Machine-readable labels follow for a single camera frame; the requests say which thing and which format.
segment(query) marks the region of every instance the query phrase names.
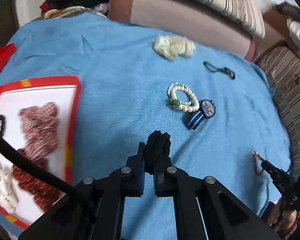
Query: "black hair tie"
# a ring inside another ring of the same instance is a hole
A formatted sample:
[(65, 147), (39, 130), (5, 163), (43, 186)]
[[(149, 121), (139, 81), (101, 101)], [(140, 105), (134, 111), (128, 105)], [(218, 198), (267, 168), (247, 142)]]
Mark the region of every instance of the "black hair tie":
[(0, 114), (1, 128), (0, 128), (0, 136), (4, 136), (4, 132), (6, 130), (6, 117), (3, 114)]
[(148, 141), (143, 150), (143, 160), (145, 162), (145, 172), (150, 175), (154, 174), (154, 163), (161, 155), (169, 156), (170, 154), (170, 134), (167, 132), (155, 130), (149, 135)]

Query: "metal bolt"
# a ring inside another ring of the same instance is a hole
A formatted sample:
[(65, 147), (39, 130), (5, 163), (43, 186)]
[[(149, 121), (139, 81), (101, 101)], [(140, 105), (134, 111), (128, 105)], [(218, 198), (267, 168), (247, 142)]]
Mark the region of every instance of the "metal bolt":
[(167, 172), (169, 172), (169, 173), (176, 173), (177, 172), (177, 168), (171, 166), (171, 167), (167, 168)]
[(121, 172), (124, 173), (124, 174), (130, 173), (130, 171), (131, 171), (131, 169), (130, 169), (129, 167), (123, 167), (123, 168), (121, 169)]
[(216, 182), (216, 179), (214, 177), (212, 177), (212, 176), (206, 177), (206, 183), (213, 184), (215, 182)]
[(93, 178), (91, 177), (86, 177), (83, 179), (83, 183), (88, 185), (88, 184), (91, 184), (93, 182)]

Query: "white knitted fabric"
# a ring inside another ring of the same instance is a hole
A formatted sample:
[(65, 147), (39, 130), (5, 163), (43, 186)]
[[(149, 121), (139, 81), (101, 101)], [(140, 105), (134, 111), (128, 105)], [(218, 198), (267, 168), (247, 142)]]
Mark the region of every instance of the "white knitted fabric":
[(192, 56), (195, 45), (193, 41), (185, 37), (158, 36), (153, 44), (153, 49), (159, 55), (169, 60), (175, 60), (178, 56)]
[(11, 186), (11, 171), (0, 165), (0, 206), (2, 206), (9, 214), (16, 210), (18, 200)]

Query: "blue towel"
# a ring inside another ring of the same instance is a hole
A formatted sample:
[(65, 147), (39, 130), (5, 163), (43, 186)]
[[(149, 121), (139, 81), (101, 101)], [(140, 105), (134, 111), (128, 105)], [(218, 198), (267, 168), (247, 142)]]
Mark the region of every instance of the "blue towel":
[[(34, 21), (11, 39), (18, 50), (0, 73), (0, 85), (42, 76), (80, 77), (74, 185), (124, 166), (138, 142), (161, 130), (171, 135), (173, 165), (198, 178), (214, 176), (261, 214), (267, 201), (280, 194), (265, 172), (254, 175), (251, 152), (259, 151), (278, 168), (290, 165), (289, 138), (265, 74), (235, 54), (199, 44), (193, 57), (170, 62), (152, 49), (157, 35), (173, 34), (89, 13)], [(205, 60), (230, 68), (236, 79), (209, 72)], [(188, 129), (190, 113), (166, 107), (166, 90), (173, 82), (188, 85), (198, 99), (212, 99), (216, 115)], [(21, 232), (1, 215), (0, 223), (16, 235)], [(155, 197), (149, 175), (144, 196), (126, 199), (122, 237), (176, 239), (172, 198)]]

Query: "green bead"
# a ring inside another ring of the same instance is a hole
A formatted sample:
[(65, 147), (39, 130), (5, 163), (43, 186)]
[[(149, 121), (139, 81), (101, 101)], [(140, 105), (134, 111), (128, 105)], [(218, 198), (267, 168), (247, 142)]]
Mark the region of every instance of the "green bead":
[(174, 100), (173, 101), (173, 106), (179, 106), (180, 105), (180, 101), (179, 100)]

